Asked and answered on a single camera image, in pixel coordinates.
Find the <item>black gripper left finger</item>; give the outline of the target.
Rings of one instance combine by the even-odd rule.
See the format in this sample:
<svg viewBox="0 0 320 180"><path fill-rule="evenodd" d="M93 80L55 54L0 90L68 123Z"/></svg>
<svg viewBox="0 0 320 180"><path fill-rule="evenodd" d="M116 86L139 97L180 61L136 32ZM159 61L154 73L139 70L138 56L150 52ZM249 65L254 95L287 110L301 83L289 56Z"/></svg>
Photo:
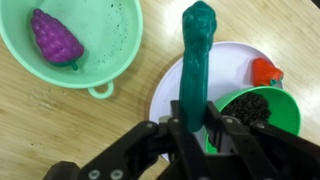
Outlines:
<svg viewBox="0 0 320 180"><path fill-rule="evenodd" d="M172 118L168 130L173 143L174 152L179 157L189 157L193 151L194 135L187 129L184 112L178 100L170 102Z"/></svg>

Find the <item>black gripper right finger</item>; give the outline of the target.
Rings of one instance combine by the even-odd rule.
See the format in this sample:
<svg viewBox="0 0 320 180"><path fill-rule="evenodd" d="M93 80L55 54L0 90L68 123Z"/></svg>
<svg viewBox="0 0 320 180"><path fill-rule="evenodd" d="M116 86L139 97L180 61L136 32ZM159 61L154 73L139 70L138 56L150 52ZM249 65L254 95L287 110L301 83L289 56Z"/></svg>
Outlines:
<svg viewBox="0 0 320 180"><path fill-rule="evenodd" d="M226 119L211 101L207 103L204 126L208 134L208 141L213 147L217 150L232 149L232 140Z"/></svg>

